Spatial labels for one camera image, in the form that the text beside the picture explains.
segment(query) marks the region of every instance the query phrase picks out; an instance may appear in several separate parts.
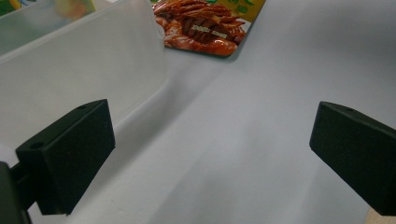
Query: translucent plastic box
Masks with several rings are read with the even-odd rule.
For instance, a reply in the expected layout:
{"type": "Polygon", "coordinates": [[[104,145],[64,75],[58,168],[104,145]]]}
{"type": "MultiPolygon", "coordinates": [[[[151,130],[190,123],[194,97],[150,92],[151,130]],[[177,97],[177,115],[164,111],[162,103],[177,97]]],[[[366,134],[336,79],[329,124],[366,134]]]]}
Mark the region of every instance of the translucent plastic box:
{"type": "Polygon", "coordinates": [[[96,11],[76,21],[50,0],[0,18],[3,147],[14,150],[94,100],[108,100],[117,124],[165,82],[163,34],[149,3],[94,3],[96,11]]]}

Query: orange snack bag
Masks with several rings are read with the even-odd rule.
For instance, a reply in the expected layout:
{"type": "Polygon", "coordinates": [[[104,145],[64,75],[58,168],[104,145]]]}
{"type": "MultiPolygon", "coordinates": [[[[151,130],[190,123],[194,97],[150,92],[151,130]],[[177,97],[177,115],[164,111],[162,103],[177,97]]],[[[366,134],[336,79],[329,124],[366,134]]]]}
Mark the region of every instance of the orange snack bag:
{"type": "Polygon", "coordinates": [[[231,55],[265,0],[160,0],[153,5],[169,48],[231,55]]]}

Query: product image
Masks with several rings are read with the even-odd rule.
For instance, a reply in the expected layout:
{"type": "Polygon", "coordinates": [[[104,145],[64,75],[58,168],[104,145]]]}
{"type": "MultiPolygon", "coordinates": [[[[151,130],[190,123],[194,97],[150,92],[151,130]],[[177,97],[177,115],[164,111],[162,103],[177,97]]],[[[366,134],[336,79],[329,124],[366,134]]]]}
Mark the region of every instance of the product image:
{"type": "Polygon", "coordinates": [[[265,0],[162,0],[153,5],[168,48],[231,55],[265,0]]]}

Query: white tabletop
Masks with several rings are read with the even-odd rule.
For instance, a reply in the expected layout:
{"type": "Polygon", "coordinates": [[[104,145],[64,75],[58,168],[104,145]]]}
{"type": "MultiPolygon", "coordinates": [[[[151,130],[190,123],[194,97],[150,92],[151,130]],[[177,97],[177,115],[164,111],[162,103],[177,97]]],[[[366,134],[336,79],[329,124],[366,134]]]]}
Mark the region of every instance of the white tabletop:
{"type": "Polygon", "coordinates": [[[396,1],[268,0],[226,59],[166,49],[169,80],[115,127],[69,217],[34,223],[362,224],[311,151],[318,103],[396,127],[396,1]]]}

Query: snack bag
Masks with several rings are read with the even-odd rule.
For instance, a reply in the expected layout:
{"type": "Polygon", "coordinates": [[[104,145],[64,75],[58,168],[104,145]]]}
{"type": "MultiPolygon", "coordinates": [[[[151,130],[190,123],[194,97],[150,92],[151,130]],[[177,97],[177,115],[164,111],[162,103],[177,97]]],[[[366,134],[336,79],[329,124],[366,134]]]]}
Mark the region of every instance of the snack bag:
{"type": "Polygon", "coordinates": [[[160,0],[153,3],[164,44],[175,49],[231,55],[265,0],[160,0]]]}

